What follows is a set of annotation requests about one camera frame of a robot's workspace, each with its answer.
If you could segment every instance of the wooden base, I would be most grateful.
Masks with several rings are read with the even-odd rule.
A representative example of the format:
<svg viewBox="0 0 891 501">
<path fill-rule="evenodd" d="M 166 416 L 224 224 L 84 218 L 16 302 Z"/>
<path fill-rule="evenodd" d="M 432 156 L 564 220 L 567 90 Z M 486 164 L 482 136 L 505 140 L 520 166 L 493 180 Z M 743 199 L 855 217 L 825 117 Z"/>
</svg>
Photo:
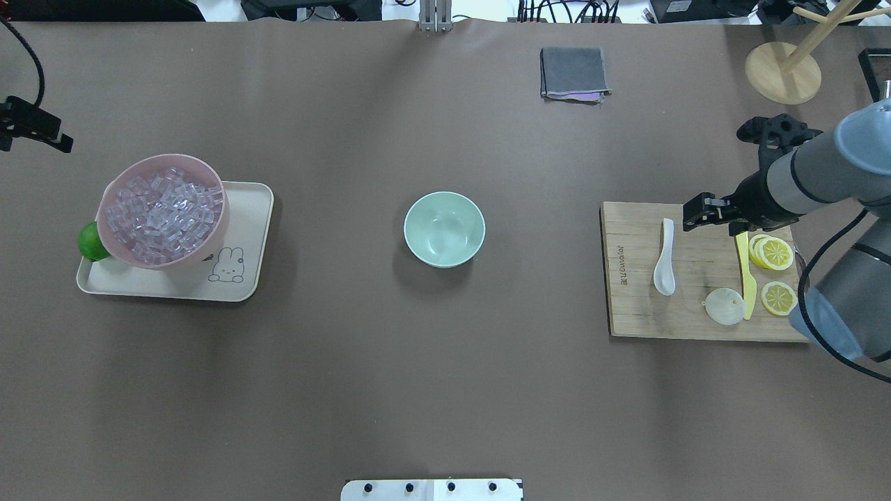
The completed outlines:
<svg viewBox="0 0 891 501">
<path fill-rule="evenodd" d="M 820 90 L 821 73 L 817 61 L 810 55 L 783 73 L 780 65 L 795 46 L 785 42 L 759 45 L 746 58 L 746 77 L 761 95 L 780 104 L 801 104 L 809 101 Z"/>
</svg>

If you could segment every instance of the tray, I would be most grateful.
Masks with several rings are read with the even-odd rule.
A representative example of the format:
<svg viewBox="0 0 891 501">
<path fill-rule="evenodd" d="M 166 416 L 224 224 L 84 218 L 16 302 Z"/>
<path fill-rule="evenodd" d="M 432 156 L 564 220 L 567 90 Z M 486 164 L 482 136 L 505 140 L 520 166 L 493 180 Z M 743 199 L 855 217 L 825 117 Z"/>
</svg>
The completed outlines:
<svg viewBox="0 0 891 501">
<path fill-rule="evenodd" d="M 131 267 L 114 258 L 82 258 L 77 283 L 88 294 L 238 302 L 260 280 L 274 196 L 261 183 L 224 181 L 232 211 L 221 249 L 200 264 L 169 271 Z"/>
</svg>

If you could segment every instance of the metal bracket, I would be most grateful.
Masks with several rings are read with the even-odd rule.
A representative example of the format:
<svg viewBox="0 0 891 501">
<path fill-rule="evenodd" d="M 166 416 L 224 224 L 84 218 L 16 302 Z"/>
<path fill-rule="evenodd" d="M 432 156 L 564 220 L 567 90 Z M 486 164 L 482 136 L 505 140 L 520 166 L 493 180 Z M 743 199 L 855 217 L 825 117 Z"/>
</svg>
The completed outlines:
<svg viewBox="0 0 891 501">
<path fill-rule="evenodd" d="M 10 95 L 0 103 L 0 152 L 10 151 L 13 138 L 25 137 L 70 153 L 74 140 L 61 134 L 60 129 L 58 117 L 20 97 Z"/>
<path fill-rule="evenodd" d="M 351 480 L 340 501 L 523 501 L 520 479 Z"/>
<path fill-rule="evenodd" d="M 452 31 L 452 0 L 420 0 L 421 31 Z"/>
</svg>

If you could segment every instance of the yellow knife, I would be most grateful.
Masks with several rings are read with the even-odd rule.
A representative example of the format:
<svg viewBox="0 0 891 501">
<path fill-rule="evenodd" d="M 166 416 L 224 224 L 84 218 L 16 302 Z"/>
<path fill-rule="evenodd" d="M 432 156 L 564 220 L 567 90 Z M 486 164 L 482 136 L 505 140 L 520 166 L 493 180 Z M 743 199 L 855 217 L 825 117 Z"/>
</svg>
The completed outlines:
<svg viewBox="0 0 891 501">
<path fill-rule="evenodd" d="M 749 320 L 752 317 L 752 312 L 755 311 L 755 296 L 758 291 L 758 283 L 748 269 L 748 232 L 736 235 L 736 251 L 740 255 L 742 300 L 746 301 L 746 315 L 743 316 L 743 319 Z"/>
</svg>

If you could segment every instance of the gray folded cloth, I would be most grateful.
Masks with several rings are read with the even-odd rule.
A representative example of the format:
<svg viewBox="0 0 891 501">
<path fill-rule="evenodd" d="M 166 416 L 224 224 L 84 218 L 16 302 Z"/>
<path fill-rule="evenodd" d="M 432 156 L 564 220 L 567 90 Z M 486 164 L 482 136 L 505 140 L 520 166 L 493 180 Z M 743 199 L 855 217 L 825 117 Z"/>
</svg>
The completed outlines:
<svg viewBox="0 0 891 501">
<path fill-rule="evenodd" d="M 601 103 L 611 92 L 599 47 L 542 49 L 542 97 Z"/>
</svg>

